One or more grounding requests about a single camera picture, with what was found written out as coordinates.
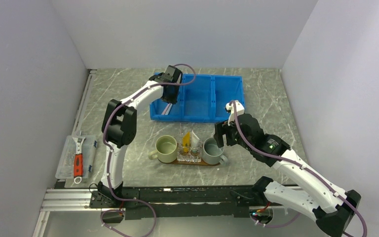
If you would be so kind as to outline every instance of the cream mug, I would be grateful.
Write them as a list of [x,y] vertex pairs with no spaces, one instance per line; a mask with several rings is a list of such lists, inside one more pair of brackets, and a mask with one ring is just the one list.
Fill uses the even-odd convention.
[[163,135],[156,140],[156,150],[149,152],[149,159],[171,163],[178,157],[178,143],[172,136]]

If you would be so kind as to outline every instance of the plastic container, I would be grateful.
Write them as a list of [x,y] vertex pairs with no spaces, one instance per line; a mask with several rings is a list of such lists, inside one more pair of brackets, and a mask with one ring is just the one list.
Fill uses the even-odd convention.
[[[85,140],[82,143],[83,156],[83,174],[82,179],[88,177],[92,171],[92,163],[94,162],[95,150],[97,147],[96,136],[84,136]],[[57,179],[73,179],[73,162],[75,159],[76,144],[72,136],[67,136],[65,146],[60,157],[59,165],[57,166]]]
[[[184,74],[189,82],[193,74]],[[238,100],[245,105],[243,80],[240,76],[197,75],[194,83],[180,86],[178,102],[168,115],[162,115],[167,103],[158,99],[150,105],[152,120],[185,122],[220,122],[228,119],[225,105]]]

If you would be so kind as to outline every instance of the clear plastic box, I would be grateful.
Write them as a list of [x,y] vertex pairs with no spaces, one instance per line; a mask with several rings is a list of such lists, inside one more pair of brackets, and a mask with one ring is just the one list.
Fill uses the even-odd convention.
[[[88,177],[89,172],[92,172],[92,163],[94,162],[95,150],[97,141],[95,135],[83,136],[85,140],[82,144],[83,156],[83,175],[82,179]],[[57,166],[56,178],[58,179],[73,179],[73,162],[75,159],[76,144],[72,136],[67,136],[62,156],[60,157],[59,166]]]

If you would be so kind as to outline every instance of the blue plastic bin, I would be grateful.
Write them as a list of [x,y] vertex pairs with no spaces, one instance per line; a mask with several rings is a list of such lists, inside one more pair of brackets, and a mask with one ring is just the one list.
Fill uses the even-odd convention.
[[[182,82],[189,82],[193,74],[184,74]],[[197,75],[189,85],[180,86],[178,102],[168,115],[162,115],[167,103],[158,99],[151,103],[152,120],[185,122],[219,122],[228,119],[225,105],[238,100],[245,105],[243,80],[240,76]]]

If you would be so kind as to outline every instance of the mug handle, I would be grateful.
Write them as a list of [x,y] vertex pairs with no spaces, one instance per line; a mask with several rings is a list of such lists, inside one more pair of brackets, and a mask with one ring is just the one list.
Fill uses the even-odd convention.
[[152,159],[157,159],[157,150],[154,150],[154,151],[149,152],[149,154],[148,154],[148,158],[149,158],[150,160],[152,160]]
[[220,158],[220,164],[225,165],[228,163],[228,158],[225,155],[221,155]]

